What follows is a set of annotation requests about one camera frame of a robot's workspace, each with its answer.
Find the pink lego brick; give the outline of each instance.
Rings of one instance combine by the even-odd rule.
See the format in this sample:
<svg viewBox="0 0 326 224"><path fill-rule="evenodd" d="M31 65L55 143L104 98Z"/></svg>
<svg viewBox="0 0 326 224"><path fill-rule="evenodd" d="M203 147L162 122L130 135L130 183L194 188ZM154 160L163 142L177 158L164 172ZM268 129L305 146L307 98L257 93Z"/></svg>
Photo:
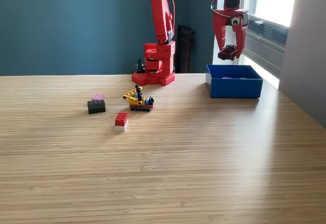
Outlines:
<svg viewBox="0 0 326 224"><path fill-rule="evenodd" d="M104 94L96 94L91 101L104 100Z"/></svg>

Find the white wall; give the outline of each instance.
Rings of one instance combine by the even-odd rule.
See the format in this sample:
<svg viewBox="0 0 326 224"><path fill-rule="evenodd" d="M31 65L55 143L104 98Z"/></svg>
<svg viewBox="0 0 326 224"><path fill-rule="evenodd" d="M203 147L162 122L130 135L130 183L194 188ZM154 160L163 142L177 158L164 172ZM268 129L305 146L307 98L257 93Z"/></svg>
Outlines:
<svg viewBox="0 0 326 224"><path fill-rule="evenodd" d="M295 0L280 91L326 127L326 0Z"/></svg>

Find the window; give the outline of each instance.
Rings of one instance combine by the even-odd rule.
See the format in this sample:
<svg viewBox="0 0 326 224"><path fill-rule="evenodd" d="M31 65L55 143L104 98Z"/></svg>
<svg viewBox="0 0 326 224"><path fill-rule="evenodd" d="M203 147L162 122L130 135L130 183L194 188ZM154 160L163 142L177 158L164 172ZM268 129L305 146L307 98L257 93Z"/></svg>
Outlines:
<svg viewBox="0 0 326 224"><path fill-rule="evenodd" d="M284 26L290 26L294 0L254 0L251 14Z"/></svg>
<svg viewBox="0 0 326 224"><path fill-rule="evenodd" d="M242 0L250 9L243 53L279 78L295 0Z"/></svg>

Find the lego vehicle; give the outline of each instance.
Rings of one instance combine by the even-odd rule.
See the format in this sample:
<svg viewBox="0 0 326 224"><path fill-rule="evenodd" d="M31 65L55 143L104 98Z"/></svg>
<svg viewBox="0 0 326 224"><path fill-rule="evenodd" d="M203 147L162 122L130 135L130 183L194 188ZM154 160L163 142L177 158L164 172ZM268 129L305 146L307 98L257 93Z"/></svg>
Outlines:
<svg viewBox="0 0 326 224"><path fill-rule="evenodd" d="M129 101L130 110L150 111L154 107L154 99L152 96L146 98L141 93L142 87L136 85L135 89L123 95L123 99Z"/></svg>
<svg viewBox="0 0 326 224"><path fill-rule="evenodd" d="M236 46L235 45L227 45L226 48L224 48L219 53L219 59L221 60L234 60L236 56Z"/></svg>

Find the white lego brick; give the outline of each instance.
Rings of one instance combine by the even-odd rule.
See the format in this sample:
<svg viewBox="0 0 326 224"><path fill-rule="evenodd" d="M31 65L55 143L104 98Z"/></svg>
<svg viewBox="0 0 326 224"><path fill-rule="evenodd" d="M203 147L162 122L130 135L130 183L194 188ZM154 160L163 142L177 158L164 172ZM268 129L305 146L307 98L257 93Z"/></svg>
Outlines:
<svg viewBox="0 0 326 224"><path fill-rule="evenodd" d="M116 126L116 131L126 131L128 123L129 123L129 118L127 119L126 124L124 126Z"/></svg>

